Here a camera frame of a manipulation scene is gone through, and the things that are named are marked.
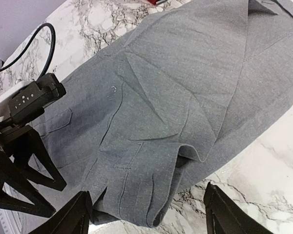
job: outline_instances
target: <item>gray wall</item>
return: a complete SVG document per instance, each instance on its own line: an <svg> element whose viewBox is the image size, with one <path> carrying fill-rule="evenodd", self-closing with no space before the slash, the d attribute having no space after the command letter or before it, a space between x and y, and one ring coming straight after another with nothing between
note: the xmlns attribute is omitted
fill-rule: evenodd
<svg viewBox="0 0 293 234"><path fill-rule="evenodd" d="M63 2L65 0L0 0L0 59L5 61Z"/></svg>

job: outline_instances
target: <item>red object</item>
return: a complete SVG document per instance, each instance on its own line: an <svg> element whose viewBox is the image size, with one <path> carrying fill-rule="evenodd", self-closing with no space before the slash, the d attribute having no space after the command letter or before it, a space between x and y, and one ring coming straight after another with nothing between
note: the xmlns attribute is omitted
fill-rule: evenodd
<svg viewBox="0 0 293 234"><path fill-rule="evenodd" d="M149 2L151 2L153 5L156 5L157 0L147 0Z"/></svg>

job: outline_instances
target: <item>garment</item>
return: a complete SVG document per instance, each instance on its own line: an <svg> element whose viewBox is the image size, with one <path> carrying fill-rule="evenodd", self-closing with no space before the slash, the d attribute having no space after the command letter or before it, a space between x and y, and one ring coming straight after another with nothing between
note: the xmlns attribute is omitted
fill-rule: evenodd
<svg viewBox="0 0 293 234"><path fill-rule="evenodd" d="M57 209L90 191L95 223L156 227L177 191L293 105L293 3L193 0L150 15L63 84L33 126L68 186L39 191Z"/></svg>

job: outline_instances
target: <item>marble countertop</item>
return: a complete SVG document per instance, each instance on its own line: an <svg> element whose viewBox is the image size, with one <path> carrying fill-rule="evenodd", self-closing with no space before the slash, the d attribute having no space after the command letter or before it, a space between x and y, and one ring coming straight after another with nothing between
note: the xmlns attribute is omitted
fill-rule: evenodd
<svg viewBox="0 0 293 234"><path fill-rule="evenodd" d="M49 72L63 80L96 52L134 29L147 15L168 11L188 1L169 0L157 7L143 0L66 1L45 20L54 25L57 33ZM20 53L28 39L6 64ZM45 29L20 61L1 73L0 93L12 87L17 79L36 78L46 61L49 45L50 33ZM273 233L293 234L293 106L232 161L177 194L158 228L117 221L90 225L89 233L207 233L203 195L209 181Z"/></svg>

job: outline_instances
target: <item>bolt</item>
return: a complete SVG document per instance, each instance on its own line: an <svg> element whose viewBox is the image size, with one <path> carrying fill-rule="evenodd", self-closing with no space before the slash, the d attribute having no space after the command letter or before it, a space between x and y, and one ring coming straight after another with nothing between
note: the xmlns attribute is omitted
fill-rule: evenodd
<svg viewBox="0 0 293 234"><path fill-rule="evenodd" d="M15 81L15 84L20 83L21 81L22 81L22 79L17 79L17 80Z"/></svg>

